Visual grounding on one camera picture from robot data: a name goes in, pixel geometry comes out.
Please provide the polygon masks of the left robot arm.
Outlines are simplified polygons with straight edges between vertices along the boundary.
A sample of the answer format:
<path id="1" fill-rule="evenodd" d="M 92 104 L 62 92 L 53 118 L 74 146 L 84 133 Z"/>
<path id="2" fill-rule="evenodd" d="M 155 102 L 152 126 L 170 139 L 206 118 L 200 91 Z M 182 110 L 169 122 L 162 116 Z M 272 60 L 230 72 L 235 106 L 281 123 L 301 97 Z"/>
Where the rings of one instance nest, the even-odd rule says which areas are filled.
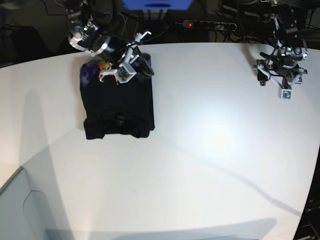
<path id="1" fill-rule="evenodd" d="M 308 47 L 299 33 L 295 9 L 279 0 L 271 0 L 270 4 L 277 9 L 277 13 L 269 15 L 273 21 L 273 50 L 270 54 L 261 52 L 262 58 L 252 68 L 257 71 L 261 86 L 272 80 L 289 91 L 293 85 L 301 84 L 303 75 L 308 73 L 300 66 L 308 56 Z"/>

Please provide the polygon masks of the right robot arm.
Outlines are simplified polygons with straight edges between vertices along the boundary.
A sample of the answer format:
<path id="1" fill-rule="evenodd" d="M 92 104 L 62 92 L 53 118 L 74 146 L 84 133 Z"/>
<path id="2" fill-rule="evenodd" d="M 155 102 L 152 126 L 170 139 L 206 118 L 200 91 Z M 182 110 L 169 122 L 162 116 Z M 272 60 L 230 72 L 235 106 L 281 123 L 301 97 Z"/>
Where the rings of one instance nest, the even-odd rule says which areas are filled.
<path id="1" fill-rule="evenodd" d="M 136 76 L 151 78 L 154 71 L 145 53 L 139 46 L 150 31 L 136 33 L 130 39 L 110 30 L 109 23 L 99 22 L 98 12 L 93 10 L 92 0 L 65 0 L 63 6 L 67 13 L 70 30 L 69 44 L 93 57 L 100 57 L 99 81 L 113 76 L 117 83 L 126 84 Z"/>

